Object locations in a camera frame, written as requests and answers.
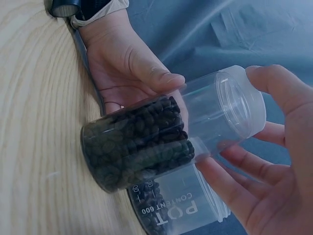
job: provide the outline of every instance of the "finger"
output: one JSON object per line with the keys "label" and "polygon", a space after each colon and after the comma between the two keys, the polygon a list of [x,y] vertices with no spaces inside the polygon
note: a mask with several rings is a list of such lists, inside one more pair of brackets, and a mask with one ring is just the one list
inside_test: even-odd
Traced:
{"label": "finger", "polygon": [[277,184],[290,169],[288,165],[272,164],[265,161],[238,145],[224,150],[221,156],[233,166],[270,185]]}
{"label": "finger", "polygon": [[121,105],[114,102],[106,102],[105,103],[106,114],[113,113],[121,109]]}
{"label": "finger", "polygon": [[285,115],[313,100],[312,89],[282,66],[251,66],[246,72],[252,85],[270,94]]}
{"label": "finger", "polygon": [[262,200],[265,195],[268,194],[268,192],[271,189],[271,186],[267,184],[263,184],[260,182],[257,182],[255,180],[249,179],[244,175],[241,175],[237,173],[236,171],[224,166],[223,164],[219,163],[221,167],[224,168],[224,170],[234,178],[239,184],[241,184],[242,187],[244,187],[246,190],[248,190],[250,193],[252,193],[255,197],[257,197],[259,200]]}
{"label": "finger", "polygon": [[285,147],[285,126],[266,122],[265,128],[254,136],[255,138]]}
{"label": "finger", "polygon": [[258,199],[235,181],[213,158],[197,163],[198,170],[242,224],[258,203]]}
{"label": "finger", "polygon": [[132,73],[156,93],[179,88],[185,83],[180,74],[170,73],[149,47],[134,32],[133,53],[130,53],[129,66]]}

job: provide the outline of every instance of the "fingernail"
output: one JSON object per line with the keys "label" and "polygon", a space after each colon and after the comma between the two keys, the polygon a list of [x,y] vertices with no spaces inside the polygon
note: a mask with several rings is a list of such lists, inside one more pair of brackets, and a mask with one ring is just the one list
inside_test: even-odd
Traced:
{"label": "fingernail", "polygon": [[185,78],[179,74],[173,74],[173,73],[168,73],[165,74],[162,79],[163,81],[166,81],[166,83],[170,83],[170,82],[179,82],[179,83],[184,83],[185,82]]}
{"label": "fingernail", "polygon": [[256,70],[259,67],[262,67],[262,66],[258,66],[258,65],[249,66],[249,67],[246,68],[246,72],[252,72],[252,71]]}

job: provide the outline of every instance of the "transparent lid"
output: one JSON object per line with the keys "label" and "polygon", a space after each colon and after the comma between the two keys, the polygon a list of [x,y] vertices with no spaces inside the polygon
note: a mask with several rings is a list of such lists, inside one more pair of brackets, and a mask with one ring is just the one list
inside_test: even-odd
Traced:
{"label": "transparent lid", "polygon": [[246,70],[231,66],[219,72],[216,82],[218,97],[230,126],[243,139],[262,131],[266,123],[264,99],[262,93],[250,83]]}

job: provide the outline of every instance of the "wrist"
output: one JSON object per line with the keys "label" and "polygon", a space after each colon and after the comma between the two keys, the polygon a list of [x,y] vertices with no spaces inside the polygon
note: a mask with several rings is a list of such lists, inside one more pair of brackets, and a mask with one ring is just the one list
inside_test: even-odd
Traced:
{"label": "wrist", "polygon": [[86,48],[88,48],[90,45],[103,38],[106,34],[121,27],[132,28],[126,9],[112,12],[84,27],[79,28],[79,33]]}

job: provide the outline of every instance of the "hand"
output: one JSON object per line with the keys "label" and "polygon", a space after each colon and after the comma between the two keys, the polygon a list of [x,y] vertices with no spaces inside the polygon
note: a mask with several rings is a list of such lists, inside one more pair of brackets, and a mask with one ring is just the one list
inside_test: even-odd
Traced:
{"label": "hand", "polygon": [[[183,76],[170,73],[139,38],[126,10],[113,12],[81,28],[80,34],[106,113],[172,91],[185,82]],[[174,96],[177,102],[181,101],[179,92]]]}
{"label": "hand", "polygon": [[259,90],[283,110],[286,125],[268,122],[255,137],[288,149],[292,164],[269,163],[239,146],[221,155],[256,180],[206,158],[197,165],[250,235],[312,234],[313,89],[281,66],[249,67]]}

